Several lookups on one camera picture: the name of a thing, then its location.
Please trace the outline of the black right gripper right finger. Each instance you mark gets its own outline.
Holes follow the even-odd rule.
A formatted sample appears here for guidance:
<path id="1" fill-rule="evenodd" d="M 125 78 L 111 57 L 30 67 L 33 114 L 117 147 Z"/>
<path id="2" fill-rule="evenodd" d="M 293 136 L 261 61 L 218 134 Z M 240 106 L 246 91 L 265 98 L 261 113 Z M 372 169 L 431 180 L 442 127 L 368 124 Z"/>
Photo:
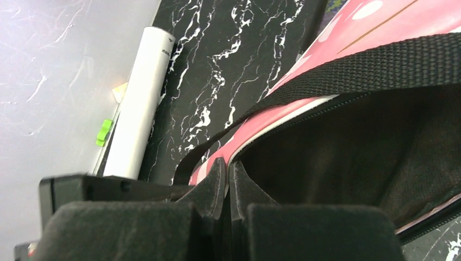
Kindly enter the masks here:
<path id="1" fill-rule="evenodd" d="M 229 166 L 230 256 L 231 260 L 247 260 L 245 219 L 247 207 L 254 204 L 277 204 L 247 174 L 244 165 L 235 161 Z"/>

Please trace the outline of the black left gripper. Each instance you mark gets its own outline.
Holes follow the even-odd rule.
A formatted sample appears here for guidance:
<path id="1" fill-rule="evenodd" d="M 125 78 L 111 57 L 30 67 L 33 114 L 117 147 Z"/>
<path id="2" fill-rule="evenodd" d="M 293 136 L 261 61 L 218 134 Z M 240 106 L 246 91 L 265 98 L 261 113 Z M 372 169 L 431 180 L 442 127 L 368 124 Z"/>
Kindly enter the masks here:
<path id="1" fill-rule="evenodd" d="M 159 185 L 116 176 L 82 173 L 43 178 L 38 187 L 42 228 L 63 205 L 77 201 L 176 202 L 191 186 Z"/>

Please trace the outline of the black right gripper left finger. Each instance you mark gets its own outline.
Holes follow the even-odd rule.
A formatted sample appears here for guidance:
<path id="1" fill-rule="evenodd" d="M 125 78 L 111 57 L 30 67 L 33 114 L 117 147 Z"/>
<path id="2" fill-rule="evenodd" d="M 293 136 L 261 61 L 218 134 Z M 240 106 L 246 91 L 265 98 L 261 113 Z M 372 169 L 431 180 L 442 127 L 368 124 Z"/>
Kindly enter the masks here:
<path id="1" fill-rule="evenodd" d="M 200 216 L 192 249 L 196 260 L 224 260 L 222 210 L 226 177 L 225 160 L 216 158 L 207 177 L 177 201 L 192 204 Z"/>

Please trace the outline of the white shuttlecock tube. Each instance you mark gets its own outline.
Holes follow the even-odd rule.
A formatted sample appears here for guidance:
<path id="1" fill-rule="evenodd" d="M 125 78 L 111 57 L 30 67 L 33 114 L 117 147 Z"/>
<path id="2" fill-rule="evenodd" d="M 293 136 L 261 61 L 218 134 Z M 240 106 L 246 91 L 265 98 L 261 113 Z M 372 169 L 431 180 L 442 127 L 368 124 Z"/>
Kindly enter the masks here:
<path id="1" fill-rule="evenodd" d="M 175 37 L 158 27 L 143 31 L 113 133 L 103 176 L 137 179 Z"/>

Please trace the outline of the pink racket bag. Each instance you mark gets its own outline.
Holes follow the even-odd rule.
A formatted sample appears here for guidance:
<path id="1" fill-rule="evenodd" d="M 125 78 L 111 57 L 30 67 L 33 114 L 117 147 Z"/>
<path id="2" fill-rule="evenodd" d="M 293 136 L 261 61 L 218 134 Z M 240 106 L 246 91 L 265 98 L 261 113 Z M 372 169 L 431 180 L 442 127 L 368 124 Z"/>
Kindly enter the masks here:
<path id="1" fill-rule="evenodd" d="M 274 89 L 179 163 L 194 187 L 240 161 L 252 247 L 408 243 L 460 217 L 460 1 L 348 1 Z"/>

